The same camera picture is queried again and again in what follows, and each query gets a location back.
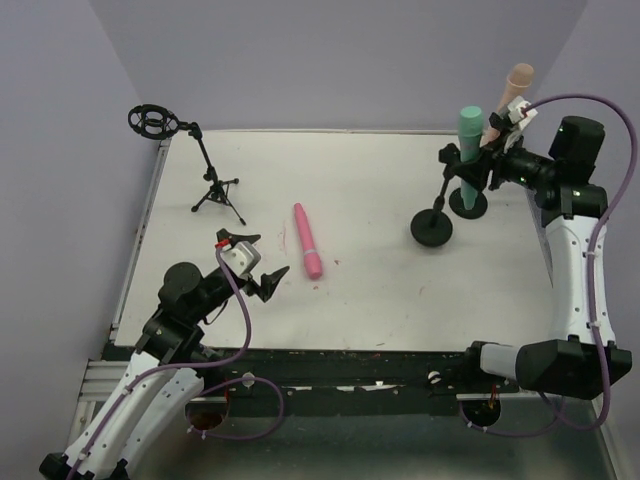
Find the black round-base microphone stand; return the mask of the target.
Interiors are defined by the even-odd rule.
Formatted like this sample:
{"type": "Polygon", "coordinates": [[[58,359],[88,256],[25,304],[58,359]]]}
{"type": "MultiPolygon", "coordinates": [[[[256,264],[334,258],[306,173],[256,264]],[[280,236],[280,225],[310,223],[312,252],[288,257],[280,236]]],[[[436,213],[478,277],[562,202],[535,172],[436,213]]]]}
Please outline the black round-base microphone stand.
{"type": "Polygon", "coordinates": [[[478,219],[488,209],[485,190],[496,190],[507,181],[510,163],[520,141],[518,115],[503,107],[489,116],[494,137],[485,131],[483,110],[475,105],[458,114],[458,147],[451,173],[460,186],[449,196],[452,210],[460,217],[478,219]]]}

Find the pink microphone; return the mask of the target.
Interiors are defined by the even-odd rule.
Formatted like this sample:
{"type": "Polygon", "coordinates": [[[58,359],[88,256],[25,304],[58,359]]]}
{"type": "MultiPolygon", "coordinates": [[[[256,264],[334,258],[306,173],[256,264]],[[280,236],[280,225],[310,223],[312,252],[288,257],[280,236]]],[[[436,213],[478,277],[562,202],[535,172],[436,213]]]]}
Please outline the pink microphone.
{"type": "Polygon", "coordinates": [[[323,275],[323,265],[316,249],[307,214],[300,203],[294,204],[293,211],[305,272],[311,280],[318,280],[323,275]]]}

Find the mint green microphone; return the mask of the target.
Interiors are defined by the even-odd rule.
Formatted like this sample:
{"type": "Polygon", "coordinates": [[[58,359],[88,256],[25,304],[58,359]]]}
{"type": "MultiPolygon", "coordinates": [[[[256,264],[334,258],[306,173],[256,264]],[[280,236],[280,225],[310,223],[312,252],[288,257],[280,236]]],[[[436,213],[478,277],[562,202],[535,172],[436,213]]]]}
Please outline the mint green microphone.
{"type": "MultiPolygon", "coordinates": [[[[458,116],[458,141],[462,162],[474,160],[480,149],[484,135],[484,114],[480,107],[471,105],[462,108],[458,116]]],[[[460,184],[463,211],[469,218],[477,218],[483,213],[476,208],[478,191],[465,181],[460,184]]]]}

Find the black clip round-base stand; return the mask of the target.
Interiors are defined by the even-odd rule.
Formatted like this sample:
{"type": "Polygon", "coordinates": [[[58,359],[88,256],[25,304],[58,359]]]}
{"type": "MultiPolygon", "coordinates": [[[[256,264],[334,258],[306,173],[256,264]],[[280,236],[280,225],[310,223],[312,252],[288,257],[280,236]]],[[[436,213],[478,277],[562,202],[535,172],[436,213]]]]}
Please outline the black clip round-base stand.
{"type": "MultiPolygon", "coordinates": [[[[450,240],[453,234],[453,224],[449,216],[444,212],[444,207],[445,196],[449,184],[454,177],[457,177],[454,175],[452,170],[452,166],[456,160],[461,160],[460,149],[453,143],[447,144],[438,152],[438,161],[444,165],[442,172],[442,186],[433,202],[432,207],[419,211],[411,220],[411,235],[422,246],[429,248],[443,246],[450,240]]],[[[484,215],[488,209],[488,201],[483,191],[478,193],[479,195],[476,208],[480,210],[484,215]]],[[[462,217],[473,219],[469,218],[463,211],[460,193],[457,195],[452,194],[452,196],[459,199],[456,205],[458,206],[459,210],[463,212],[462,217]]]]}

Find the peach microphone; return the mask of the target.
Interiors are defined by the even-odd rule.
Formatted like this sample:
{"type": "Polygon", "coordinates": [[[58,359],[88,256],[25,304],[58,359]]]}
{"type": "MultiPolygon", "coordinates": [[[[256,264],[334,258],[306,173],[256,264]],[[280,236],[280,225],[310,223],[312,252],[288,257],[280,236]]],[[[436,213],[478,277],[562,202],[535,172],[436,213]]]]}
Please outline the peach microphone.
{"type": "MultiPolygon", "coordinates": [[[[500,110],[514,100],[517,96],[522,96],[531,86],[535,75],[533,66],[528,63],[518,63],[510,71],[507,76],[502,97],[493,113],[499,113],[500,110]]],[[[489,122],[489,126],[481,140],[480,146],[484,146],[496,138],[500,132],[496,130],[489,122]]]]}

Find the black tripod shock-mount stand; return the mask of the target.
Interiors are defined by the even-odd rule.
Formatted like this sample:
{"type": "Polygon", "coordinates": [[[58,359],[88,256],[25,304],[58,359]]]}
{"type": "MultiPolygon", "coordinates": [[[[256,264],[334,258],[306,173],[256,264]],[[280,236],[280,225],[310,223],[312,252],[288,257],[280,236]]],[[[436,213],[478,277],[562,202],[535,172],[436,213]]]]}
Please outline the black tripod shock-mount stand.
{"type": "Polygon", "coordinates": [[[247,224],[231,198],[240,179],[218,173],[197,122],[183,121],[159,105],[140,104],[129,110],[127,123],[136,135],[167,148],[161,170],[169,178],[161,180],[161,187],[173,185],[175,196],[189,200],[194,214],[207,205],[217,205],[228,209],[240,225],[247,224]]]}

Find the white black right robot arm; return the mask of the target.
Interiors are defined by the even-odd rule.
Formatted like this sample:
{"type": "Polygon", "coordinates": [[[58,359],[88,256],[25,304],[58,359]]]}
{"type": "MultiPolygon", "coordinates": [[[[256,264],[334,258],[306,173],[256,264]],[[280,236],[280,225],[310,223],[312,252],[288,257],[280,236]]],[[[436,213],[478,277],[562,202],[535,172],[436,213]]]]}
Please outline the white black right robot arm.
{"type": "Polygon", "coordinates": [[[549,245],[552,321],[548,339],[519,347],[476,341],[471,351],[486,374],[536,392],[592,400],[626,375],[632,354],[616,345],[607,317],[600,225],[608,207],[590,177],[605,138],[601,123],[566,116],[543,157],[520,142],[495,140],[482,150],[490,189],[516,183],[534,194],[549,245]]]}

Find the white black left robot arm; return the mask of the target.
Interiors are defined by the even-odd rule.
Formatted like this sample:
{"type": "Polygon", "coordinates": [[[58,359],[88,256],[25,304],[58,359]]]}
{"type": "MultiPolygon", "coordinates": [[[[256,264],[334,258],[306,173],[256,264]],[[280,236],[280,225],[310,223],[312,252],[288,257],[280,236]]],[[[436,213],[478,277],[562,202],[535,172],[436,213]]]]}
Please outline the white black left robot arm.
{"type": "Polygon", "coordinates": [[[202,275],[196,265],[180,262],[166,271],[158,308],[144,325],[121,380],[80,437],[64,452],[44,458],[39,467],[44,478],[127,479],[171,415],[195,395],[209,392],[209,374],[216,376],[214,390],[230,386],[220,372],[249,345],[242,344],[233,355],[216,353],[202,345],[201,323],[230,298],[243,311],[248,296],[268,301],[289,269],[255,281],[251,271],[261,259],[254,246],[260,237],[225,229],[216,236],[217,269],[202,275]]]}

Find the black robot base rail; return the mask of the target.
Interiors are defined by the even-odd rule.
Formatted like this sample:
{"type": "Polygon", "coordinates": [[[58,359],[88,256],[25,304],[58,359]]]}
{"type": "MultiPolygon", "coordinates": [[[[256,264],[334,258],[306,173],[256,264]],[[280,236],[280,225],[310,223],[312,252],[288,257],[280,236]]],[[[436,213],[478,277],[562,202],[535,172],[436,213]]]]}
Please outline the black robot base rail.
{"type": "Polygon", "coordinates": [[[459,396],[484,408],[511,380],[482,372],[469,352],[250,349],[238,361],[198,369],[190,413],[287,416],[452,416],[459,396]]]}

